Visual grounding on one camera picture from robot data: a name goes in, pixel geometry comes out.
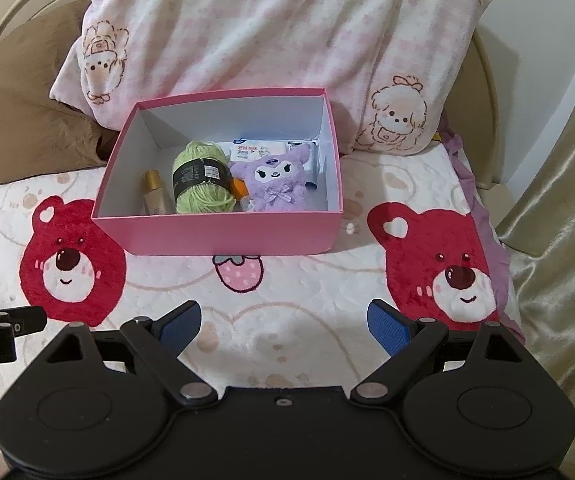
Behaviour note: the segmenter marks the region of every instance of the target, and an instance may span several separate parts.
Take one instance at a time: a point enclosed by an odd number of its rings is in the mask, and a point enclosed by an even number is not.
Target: brown cushion
[[[109,155],[116,132],[49,98],[89,5],[59,7],[0,41],[0,184],[95,168]]]

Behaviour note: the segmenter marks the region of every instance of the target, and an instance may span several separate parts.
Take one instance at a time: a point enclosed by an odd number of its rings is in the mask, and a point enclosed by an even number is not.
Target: headboard
[[[0,0],[0,38],[20,24],[75,0]],[[491,187],[496,164],[498,107],[490,64],[478,33],[445,104],[450,125],[462,138],[479,187]]]

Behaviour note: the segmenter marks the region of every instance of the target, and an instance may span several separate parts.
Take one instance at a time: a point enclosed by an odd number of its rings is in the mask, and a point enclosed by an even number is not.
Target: plush bow
[[[265,202],[271,204],[279,198],[280,200],[285,200],[287,203],[292,203],[294,197],[290,194],[292,190],[291,186],[287,184],[283,185],[280,189],[266,189],[265,190]]]

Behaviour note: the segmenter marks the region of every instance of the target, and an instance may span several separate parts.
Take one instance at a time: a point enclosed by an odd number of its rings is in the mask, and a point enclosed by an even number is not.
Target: open box
[[[317,189],[303,212],[146,216],[142,178],[158,170],[173,196],[172,164],[190,140],[317,140]],[[336,134],[324,89],[204,92],[138,103],[118,136],[92,220],[137,255],[290,255],[329,250],[343,216]]]

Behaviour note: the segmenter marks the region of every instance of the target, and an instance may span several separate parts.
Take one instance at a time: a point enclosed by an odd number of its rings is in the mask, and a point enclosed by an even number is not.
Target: printed label
[[[174,200],[178,199],[190,187],[206,182],[230,190],[232,175],[229,168],[211,158],[190,160],[176,169],[172,180],[174,183]]]

